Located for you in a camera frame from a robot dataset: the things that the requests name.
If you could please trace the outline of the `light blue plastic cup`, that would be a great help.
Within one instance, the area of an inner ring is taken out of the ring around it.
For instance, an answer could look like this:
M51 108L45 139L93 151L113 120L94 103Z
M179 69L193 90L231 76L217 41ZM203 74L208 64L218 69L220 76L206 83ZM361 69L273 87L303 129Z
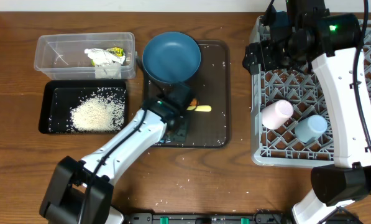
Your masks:
M295 134L299 141L307 143L317 140L326 130L326 119L320 115L312 115L296 125Z

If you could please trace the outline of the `pink plastic cup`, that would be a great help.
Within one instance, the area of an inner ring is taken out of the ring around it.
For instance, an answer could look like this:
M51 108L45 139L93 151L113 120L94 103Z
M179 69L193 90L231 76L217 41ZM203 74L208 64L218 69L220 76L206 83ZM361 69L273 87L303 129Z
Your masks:
M287 100L278 100L265 107L262 113L262 124L268 129L278 129L293 115L293 105Z

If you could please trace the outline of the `dark blue plate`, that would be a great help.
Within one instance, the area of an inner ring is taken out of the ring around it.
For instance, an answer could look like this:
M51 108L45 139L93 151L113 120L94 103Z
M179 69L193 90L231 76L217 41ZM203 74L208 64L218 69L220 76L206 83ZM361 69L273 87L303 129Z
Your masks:
M181 32L164 32L153 37L142 54L145 71L162 83L189 80L201 64L197 42Z

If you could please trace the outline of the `light blue bowl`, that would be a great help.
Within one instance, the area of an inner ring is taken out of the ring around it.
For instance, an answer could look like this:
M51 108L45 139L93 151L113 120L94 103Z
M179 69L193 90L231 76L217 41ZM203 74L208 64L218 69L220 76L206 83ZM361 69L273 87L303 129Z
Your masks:
M169 140L169 139L162 139L161 140L161 143L162 144L171 143L171 140Z

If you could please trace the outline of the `pile of white rice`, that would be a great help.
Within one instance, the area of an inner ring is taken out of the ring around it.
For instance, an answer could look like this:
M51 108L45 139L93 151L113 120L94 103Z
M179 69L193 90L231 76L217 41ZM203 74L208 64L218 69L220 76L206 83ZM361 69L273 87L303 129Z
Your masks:
M124 124L124 114L122 99L95 95L70 111L71 127L79 132L118 131Z

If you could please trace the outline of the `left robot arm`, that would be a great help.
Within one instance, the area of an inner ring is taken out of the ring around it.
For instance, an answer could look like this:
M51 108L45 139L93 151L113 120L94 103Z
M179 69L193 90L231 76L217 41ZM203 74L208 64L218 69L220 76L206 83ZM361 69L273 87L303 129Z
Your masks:
M177 83L171 92L149 98L134 118L110 141L77 161L70 156L55 167L39 208L49 223L124 223L111 205L114 186L125 171L180 119L195 98L191 88Z

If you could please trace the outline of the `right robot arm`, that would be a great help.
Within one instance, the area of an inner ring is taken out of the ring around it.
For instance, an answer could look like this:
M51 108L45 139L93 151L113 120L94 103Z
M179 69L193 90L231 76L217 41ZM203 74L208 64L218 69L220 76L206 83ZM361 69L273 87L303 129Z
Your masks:
M270 4L262 18L270 38L249 44L243 67L251 74L307 65L321 85L334 137L334 162L314 167L312 189L287 223L326 223L371 195L371 102L364 73L366 22L332 15L324 1Z

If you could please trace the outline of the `yellow green snack wrapper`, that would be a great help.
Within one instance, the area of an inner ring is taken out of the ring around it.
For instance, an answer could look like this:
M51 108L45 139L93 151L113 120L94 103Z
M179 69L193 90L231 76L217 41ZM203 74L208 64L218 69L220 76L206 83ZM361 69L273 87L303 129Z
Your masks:
M119 47L110 49L89 49L87 56L94 66L110 66L115 63L123 64L126 60L124 50Z

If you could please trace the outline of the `white paper napkin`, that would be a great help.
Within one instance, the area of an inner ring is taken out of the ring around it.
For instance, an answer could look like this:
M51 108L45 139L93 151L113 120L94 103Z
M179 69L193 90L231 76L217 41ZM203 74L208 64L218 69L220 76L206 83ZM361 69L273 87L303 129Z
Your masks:
M96 79L121 79L121 67L126 61L122 48L85 49L84 53L91 60Z

